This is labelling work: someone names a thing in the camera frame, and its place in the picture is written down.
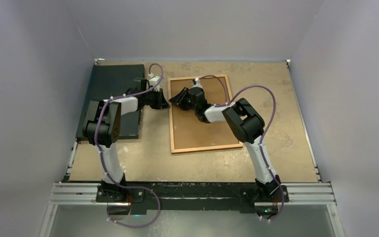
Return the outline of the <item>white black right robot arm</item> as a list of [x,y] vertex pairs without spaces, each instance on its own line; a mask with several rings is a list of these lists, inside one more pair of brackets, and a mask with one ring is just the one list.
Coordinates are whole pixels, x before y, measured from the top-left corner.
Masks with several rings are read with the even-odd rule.
[[277,191],[284,196],[281,181],[271,165],[264,143],[269,127],[265,126],[264,119],[245,98],[224,105],[213,105],[207,102],[202,88],[185,87],[169,102],[181,110],[194,111],[201,122],[227,122],[233,135],[248,151],[255,171],[259,198],[269,201],[276,196]]

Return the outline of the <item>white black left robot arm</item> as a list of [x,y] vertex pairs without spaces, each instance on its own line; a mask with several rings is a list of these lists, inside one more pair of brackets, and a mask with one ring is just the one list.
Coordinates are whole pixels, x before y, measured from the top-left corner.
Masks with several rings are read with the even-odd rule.
[[90,102],[82,132],[100,158],[103,177],[98,190],[99,197],[112,198],[116,202],[126,199],[129,188],[116,150],[121,117],[139,111],[144,106],[155,110],[168,109],[170,106],[160,88],[162,81],[163,76],[135,79],[136,86],[127,89],[122,95]]

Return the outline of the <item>light wooden picture frame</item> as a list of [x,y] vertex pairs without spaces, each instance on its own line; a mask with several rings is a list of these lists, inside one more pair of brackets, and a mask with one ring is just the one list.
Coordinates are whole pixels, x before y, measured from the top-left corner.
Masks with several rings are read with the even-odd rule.
[[[232,92],[227,75],[218,75],[225,85],[216,78],[201,80],[206,99],[211,104],[223,104],[225,98],[231,99]],[[240,149],[243,144],[233,135],[224,121],[203,123],[194,111],[183,111],[175,105],[169,110],[171,153],[193,153],[214,150]]]

